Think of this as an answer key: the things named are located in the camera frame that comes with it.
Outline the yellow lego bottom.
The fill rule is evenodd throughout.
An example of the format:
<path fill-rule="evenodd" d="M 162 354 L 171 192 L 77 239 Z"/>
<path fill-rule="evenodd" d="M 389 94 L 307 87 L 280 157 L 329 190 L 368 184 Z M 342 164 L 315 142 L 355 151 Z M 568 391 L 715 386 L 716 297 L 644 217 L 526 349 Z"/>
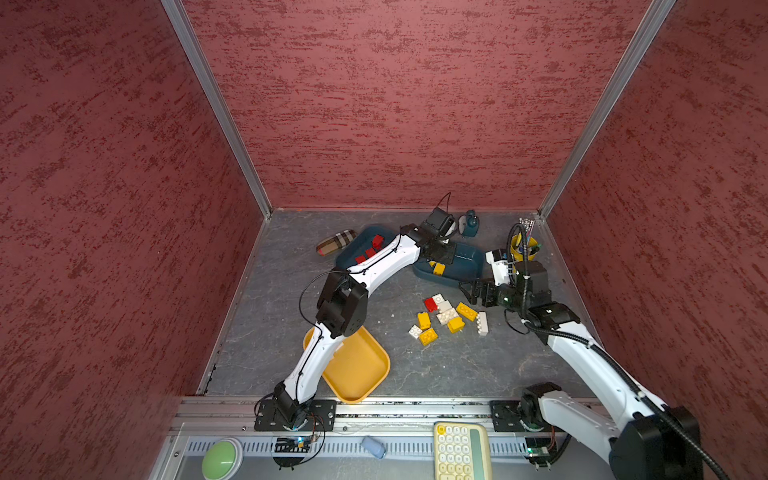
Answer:
<path fill-rule="evenodd" d="M 422 331 L 418 336 L 418 340 L 423 346 L 428 346 L 437 339 L 438 334 L 433 328 Z"/>

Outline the teal plastic bin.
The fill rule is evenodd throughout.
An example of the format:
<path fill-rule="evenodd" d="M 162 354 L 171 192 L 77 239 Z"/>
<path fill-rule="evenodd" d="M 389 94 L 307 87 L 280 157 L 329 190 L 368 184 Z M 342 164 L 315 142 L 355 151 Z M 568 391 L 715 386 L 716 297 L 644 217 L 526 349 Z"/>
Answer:
<path fill-rule="evenodd" d="M 448 287 L 458 287 L 459 283 L 480 279 L 484 265 L 485 252 L 482 249 L 465 243 L 456 243 L 453 263 L 447 265 L 441 275 L 435 274 L 434 267 L 425 261 L 418 261 L 411 268 L 418 278 Z"/>
<path fill-rule="evenodd" d="M 370 225 L 364 228 L 352 242 L 338 255 L 335 266 L 348 269 L 359 263 L 359 259 L 367 260 L 389 245 L 398 235 L 394 230 L 382 225 Z"/>

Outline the left circuit board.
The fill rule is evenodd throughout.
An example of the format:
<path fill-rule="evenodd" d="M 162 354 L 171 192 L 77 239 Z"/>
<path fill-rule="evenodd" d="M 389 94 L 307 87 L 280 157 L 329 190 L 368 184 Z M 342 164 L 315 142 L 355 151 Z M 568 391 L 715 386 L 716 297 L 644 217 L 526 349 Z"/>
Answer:
<path fill-rule="evenodd" d="M 306 455 L 312 448 L 312 441 L 305 437 L 279 437 L 276 439 L 276 454 Z"/>

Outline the yellow plastic tray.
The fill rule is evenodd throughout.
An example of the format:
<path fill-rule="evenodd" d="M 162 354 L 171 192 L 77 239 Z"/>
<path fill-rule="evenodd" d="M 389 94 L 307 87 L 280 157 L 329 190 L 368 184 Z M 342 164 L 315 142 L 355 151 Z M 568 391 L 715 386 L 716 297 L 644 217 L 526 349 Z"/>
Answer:
<path fill-rule="evenodd" d="M 322 378 L 339 401 L 357 404 L 386 379 L 390 368 L 388 353 L 365 327 L 361 327 L 341 343 Z"/>

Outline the circuit board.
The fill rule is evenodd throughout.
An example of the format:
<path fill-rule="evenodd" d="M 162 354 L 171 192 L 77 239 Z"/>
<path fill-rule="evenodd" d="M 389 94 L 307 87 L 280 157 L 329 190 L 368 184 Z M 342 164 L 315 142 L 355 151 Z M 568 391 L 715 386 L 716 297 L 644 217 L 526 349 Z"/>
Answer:
<path fill-rule="evenodd" d="M 305 437 L 279 437 L 276 439 L 276 454 L 306 455 L 312 448 L 312 441 Z"/>
<path fill-rule="evenodd" d="M 550 439 L 531 438 L 525 439 L 524 457 L 533 463 L 546 463 L 553 454 L 555 447 Z"/>

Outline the plaid fabric pouch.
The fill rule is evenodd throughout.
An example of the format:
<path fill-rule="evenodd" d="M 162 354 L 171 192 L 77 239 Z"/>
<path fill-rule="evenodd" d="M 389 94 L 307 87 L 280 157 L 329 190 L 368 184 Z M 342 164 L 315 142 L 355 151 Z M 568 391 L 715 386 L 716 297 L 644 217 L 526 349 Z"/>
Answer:
<path fill-rule="evenodd" d="M 320 256 L 327 256 L 331 253 L 343 250 L 351 244 L 357 237 L 357 232 L 351 229 L 339 231 L 330 237 L 322 240 L 316 246 L 316 252 Z"/>

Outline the green push button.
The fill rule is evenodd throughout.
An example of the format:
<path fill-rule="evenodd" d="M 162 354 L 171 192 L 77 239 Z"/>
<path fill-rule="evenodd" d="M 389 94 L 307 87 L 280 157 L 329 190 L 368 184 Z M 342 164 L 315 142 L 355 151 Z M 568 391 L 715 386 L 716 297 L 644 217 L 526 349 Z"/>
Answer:
<path fill-rule="evenodd" d="M 229 437 L 215 442 L 205 453 L 201 472 L 205 480 L 231 480 L 244 459 L 244 448 L 239 439 Z"/>

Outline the cream green calculator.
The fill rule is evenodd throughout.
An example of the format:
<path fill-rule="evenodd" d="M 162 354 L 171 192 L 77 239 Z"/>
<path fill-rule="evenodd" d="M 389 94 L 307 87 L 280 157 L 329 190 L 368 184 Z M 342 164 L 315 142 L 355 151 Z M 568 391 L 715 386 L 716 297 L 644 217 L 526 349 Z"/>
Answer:
<path fill-rule="evenodd" d="M 490 443 L 482 425 L 437 422 L 433 451 L 436 479 L 492 479 Z"/>

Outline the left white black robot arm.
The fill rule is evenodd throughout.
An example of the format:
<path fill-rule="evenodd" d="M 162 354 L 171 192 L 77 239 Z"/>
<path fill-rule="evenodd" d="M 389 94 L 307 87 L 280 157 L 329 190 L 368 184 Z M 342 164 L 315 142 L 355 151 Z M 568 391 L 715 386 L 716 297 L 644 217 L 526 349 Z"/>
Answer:
<path fill-rule="evenodd" d="M 362 263 L 329 271 L 317 301 L 310 346 L 273 391 L 276 409 L 289 427 L 295 429 L 306 419 L 308 404 L 334 353 L 363 326 L 371 294 L 419 260 L 451 264 L 456 252 L 451 237 L 457 231 L 454 215 L 436 207 L 420 224 L 402 226 L 398 235 Z"/>

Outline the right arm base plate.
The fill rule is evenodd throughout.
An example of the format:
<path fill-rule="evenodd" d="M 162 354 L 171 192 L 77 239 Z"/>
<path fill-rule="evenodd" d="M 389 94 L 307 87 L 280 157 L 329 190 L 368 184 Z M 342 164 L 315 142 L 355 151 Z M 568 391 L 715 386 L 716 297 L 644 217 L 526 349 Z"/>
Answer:
<path fill-rule="evenodd" d="M 556 427 L 546 422 L 539 399 L 492 400 L 489 402 L 490 419 L 495 432 L 550 433 Z"/>

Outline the teal white small bottle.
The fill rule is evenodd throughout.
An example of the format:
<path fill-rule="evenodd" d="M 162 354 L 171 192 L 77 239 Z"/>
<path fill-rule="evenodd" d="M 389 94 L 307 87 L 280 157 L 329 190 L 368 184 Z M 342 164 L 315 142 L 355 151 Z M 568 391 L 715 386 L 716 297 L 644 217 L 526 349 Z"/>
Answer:
<path fill-rule="evenodd" d="M 462 237 L 473 238 L 479 231 L 479 217 L 474 210 L 466 211 L 459 218 L 459 233 Z"/>

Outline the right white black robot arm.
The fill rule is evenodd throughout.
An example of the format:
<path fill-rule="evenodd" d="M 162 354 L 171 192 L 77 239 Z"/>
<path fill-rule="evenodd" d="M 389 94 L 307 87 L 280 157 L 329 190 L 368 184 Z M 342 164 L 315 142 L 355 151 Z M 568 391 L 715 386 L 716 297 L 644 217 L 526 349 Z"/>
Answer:
<path fill-rule="evenodd" d="M 552 298 L 546 269 L 536 261 L 508 268 L 509 279 L 462 282 L 472 305 L 501 307 L 578 374 L 604 414 L 544 382 L 524 390 L 515 418 L 528 431 L 555 428 L 603 459 L 617 479 L 701 479 L 707 455 L 696 418 L 670 407 L 636 381 L 589 333 L 567 305 Z"/>

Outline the white lego far right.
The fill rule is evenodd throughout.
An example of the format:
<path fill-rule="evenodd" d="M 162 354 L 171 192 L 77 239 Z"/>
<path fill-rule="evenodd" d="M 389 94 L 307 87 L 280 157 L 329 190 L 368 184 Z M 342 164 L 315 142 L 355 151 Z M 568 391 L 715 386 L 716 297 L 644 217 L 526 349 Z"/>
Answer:
<path fill-rule="evenodd" d="M 485 312 L 479 312 L 476 317 L 476 326 L 478 335 L 486 337 L 489 333 L 489 324 L 487 320 L 487 314 Z"/>

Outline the right circuit board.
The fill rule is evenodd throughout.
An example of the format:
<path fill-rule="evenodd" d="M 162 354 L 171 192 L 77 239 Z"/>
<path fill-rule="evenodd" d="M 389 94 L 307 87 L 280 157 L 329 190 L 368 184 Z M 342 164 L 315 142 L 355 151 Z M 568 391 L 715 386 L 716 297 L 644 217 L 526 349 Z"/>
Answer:
<path fill-rule="evenodd" d="M 524 457 L 533 463 L 546 463 L 553 454 L 555 447 L 550 439 L 531 438 L 525 439 Z"/>

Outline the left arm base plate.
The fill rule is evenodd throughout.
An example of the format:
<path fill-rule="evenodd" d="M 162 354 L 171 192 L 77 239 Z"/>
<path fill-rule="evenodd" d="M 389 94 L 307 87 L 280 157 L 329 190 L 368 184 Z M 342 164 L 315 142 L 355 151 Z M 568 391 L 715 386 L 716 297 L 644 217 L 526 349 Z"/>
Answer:
<path fill-rule="evenodd" d="M 261 401 L 255 410 L 256 432 L 331 432 L 334 429 L 338 403 L 320 399 L 308 402 L 286 417 L 275 399 Z"/>

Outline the left teal plastic bin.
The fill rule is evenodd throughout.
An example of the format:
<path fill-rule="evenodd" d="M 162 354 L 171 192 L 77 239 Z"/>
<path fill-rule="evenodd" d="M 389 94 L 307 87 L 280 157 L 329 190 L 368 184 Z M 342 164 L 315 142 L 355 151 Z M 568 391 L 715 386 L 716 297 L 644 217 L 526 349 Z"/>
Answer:
<path fill-rule="evenodd" d="M 382 225 L 370 225 L 364 228 L 352 242 L 338 255 L 335 266 L 348 269 L 359 263 L 359 259 L 367 260 L 389 245 L 398 235 L 394 230 Z"/>

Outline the red lego middle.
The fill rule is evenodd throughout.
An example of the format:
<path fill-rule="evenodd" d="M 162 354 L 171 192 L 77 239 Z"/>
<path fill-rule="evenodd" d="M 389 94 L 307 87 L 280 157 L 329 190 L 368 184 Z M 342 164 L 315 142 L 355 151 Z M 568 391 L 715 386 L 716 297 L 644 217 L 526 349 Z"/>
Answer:
<path fill-rule="evenodd" d="M 433 298 L 425 299 L 424 300 L 424 305 L 425 305 L 425 308 L 427 309 L 428 312 L 434 312 L 434 311 L 438 310 L 437 303 L 435 302 L 435 300 Z"/>

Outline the small blue grey cylinder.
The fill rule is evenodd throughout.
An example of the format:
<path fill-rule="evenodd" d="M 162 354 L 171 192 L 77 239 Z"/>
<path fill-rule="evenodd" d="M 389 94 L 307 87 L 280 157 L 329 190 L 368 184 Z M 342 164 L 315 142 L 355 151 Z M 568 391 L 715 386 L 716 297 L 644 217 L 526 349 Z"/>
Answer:
<path fill-rule="evenodd" d="M 384 459 L 387 454 L 386 445 L 370 436 L 366 436 L 362 439 L 361 446 L 368 454 L 377 460 Z"/>

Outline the white lego cluster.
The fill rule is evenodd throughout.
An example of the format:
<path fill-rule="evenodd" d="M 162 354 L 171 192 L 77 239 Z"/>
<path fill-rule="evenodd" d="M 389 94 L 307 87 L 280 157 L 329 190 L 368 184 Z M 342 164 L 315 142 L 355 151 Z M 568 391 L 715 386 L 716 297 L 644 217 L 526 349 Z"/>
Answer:
<path fill-rule="evenodd" d="M 437 307 L 436 317 L 441 325 L 448 324 L 454 318 L 459 316 L 453 305 L 446 300 L 441 294 L 434 295 L 432 300 Z"/>

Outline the right teal plastic bin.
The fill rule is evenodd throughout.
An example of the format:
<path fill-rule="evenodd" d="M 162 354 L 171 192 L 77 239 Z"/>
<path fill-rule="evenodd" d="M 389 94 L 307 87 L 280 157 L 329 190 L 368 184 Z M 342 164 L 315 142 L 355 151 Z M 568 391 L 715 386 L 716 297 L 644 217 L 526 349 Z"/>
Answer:
<path fill-rule="evenodd" d="M 480 279 L 484 265 L 485 252 L 482 249 L 465 243 L 456 243 L 453 263 L 447 265 L 441 275 L 435 274 L 434 267 L 425 261 L 418 261 L 411 268 L 418 278 L 448 287 L 458 287 L 459 283 Z"/>

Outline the white lego small centre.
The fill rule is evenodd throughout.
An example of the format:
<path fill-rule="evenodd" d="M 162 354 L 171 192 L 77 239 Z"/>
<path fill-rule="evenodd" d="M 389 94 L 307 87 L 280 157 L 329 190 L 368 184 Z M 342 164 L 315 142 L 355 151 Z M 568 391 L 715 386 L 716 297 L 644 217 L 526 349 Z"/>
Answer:
<path fill-rule="evenodd" d="M 422 333 L 422 330 L 421 330 L 421 329 L 420 329 L 418 326 L 414 325 L 414 326 L 412 326 L 412 327 L 409 329 L 408 333 L 409 333 L 409 334 L 410 334 L 410 335 L 411 335 L 411 336 L 412 336 L 414 339 L 418 339 L 418 338 L 419 338 L 419 336 L 420 336 L 420 335 L 421 335 L 421 333 Z"/>

